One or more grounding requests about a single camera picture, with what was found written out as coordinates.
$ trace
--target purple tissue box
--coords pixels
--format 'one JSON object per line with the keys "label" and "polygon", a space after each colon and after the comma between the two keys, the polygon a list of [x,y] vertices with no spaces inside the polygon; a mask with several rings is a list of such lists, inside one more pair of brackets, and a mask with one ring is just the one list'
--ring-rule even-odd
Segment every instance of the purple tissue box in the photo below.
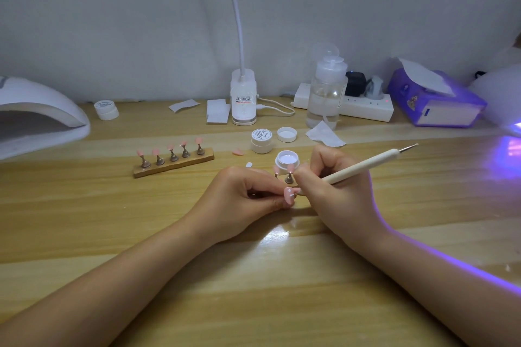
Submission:
{"label": "purple tissue box", "polygon": [[391,99],[416,126],[471,127],[487,103],[444,72],[432,71],[451,87],[454,97],[425,89],[401,68],[394,71],[387,87]]}

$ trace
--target person's left arm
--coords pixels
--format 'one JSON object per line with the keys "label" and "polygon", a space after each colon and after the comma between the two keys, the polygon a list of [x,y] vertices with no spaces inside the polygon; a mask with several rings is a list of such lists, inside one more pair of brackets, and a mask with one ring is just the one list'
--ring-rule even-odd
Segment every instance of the person's left arm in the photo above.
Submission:
{"label": "person's left arm", "polygon": [[288,207],[284,187],[267,172],[223,169],[179,221],[1,324],[0,345],[109,345],[189,261]]}

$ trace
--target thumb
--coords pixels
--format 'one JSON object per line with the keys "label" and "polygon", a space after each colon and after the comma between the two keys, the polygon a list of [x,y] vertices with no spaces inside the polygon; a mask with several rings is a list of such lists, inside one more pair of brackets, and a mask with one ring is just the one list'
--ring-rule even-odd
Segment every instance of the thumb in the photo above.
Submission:
{"label": "thumb", "polygon": [[250,200],[250,206],[255,219],[259,219],[266,214],[273,213],[274,211],[282,208],[287,208],[289,205],[284,200],[284,196],[273,195],[265,198],[252,199]]}
{"label": "thumb", "polygon": [[313,173],[307,164],[297,167],[293,176],[311,204],[325,197],[331,189],[331,185]]}

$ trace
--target person's right hand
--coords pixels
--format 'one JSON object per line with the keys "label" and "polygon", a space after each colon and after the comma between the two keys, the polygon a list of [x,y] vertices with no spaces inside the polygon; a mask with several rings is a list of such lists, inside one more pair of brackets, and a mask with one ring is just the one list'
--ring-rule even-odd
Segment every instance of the person's right hand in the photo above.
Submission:
{"label": "person's right hand", "polygon": [[361,245],[388,229],[374,202],[369,172],[334,186],[321,179],[355,163],[355,159],[342,151],[319,144],[313,149],[309,166],[299,166],[294,176],[324,224],[358,251]]}

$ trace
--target power strip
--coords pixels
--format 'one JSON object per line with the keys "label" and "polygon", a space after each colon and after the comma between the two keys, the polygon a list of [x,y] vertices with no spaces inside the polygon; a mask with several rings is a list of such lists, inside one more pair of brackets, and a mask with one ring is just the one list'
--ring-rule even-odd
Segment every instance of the power strip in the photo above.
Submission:
{"label": "power strip", "polygon": [[[300,84],[295,94],[295,100],[291,102],[291,105],[307,109],[310,91],[311,84]],[[340,113],[342,115],[365,118],[367,120],[389,122],[393,112],[394,107],[388,94],[383,94],[383,99],[380,100],[368,99],[363,95],[359,98],[344,95],[340,104]]]}

